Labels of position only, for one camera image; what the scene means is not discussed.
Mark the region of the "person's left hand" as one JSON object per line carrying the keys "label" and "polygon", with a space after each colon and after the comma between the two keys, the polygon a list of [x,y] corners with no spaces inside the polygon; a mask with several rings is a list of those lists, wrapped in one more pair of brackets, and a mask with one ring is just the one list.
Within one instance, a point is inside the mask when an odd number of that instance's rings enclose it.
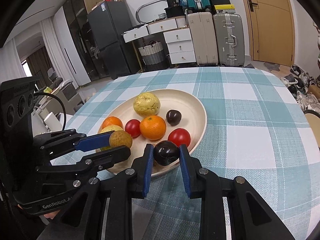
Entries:
{"label": "person's left hand", "polygon": [[[25,212],[29,215],[37,215],[37,214],[31,214],[31,213],[28,213],[26,210]],[[54,219],[54,217],[60,212],[60,210],[56,210],[56,211],[53,211],[53,212],[50,212],[50,213],[47,213],[47,214],[44,214],[44,215],[37,215],[37,216],[40,216],[40,217],[44,217],[45,219]]]}

